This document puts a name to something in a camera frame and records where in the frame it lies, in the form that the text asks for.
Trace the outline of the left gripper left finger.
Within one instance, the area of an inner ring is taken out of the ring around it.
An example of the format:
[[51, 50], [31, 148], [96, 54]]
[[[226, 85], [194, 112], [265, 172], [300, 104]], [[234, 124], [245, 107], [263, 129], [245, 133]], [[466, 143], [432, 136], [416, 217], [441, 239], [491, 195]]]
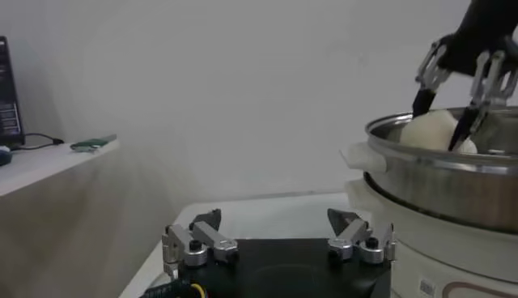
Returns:
[[209, 262], [234, 266], [240, 259], [237, 240], [219, 232], [222, 212], [214, 209], [196, 215], [187, 228], [180, 224], [165, 227], [162, 235], [163, 271], [171, 280], [180, 278], [180, 269], [199, 269]]

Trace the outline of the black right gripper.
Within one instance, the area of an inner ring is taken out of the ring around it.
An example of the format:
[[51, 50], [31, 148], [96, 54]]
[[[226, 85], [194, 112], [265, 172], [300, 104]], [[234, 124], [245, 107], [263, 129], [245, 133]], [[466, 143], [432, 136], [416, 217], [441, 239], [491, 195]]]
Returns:
[[517, 0], [472, 0], [458, 29], [436, 40], [419, 65], [413, 118], [429, 112], [451, 72], [473, 76], [471, 101], [452, 134], [455, 151], [479, 130], [489, 112], [504, 107], [517, 86]]

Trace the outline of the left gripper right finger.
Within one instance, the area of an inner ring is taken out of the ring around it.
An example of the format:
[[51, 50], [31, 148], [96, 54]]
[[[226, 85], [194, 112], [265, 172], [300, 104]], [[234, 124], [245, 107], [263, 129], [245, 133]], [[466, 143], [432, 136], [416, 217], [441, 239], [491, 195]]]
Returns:
[[396, 260], [396, 240], [392, 223], [372, 226], [354, 212], [327, 210], [329, 223], [335, 233], [327, 240], [329, 260], [348, 262], [355, 253], [361, 262], [379, 265]]

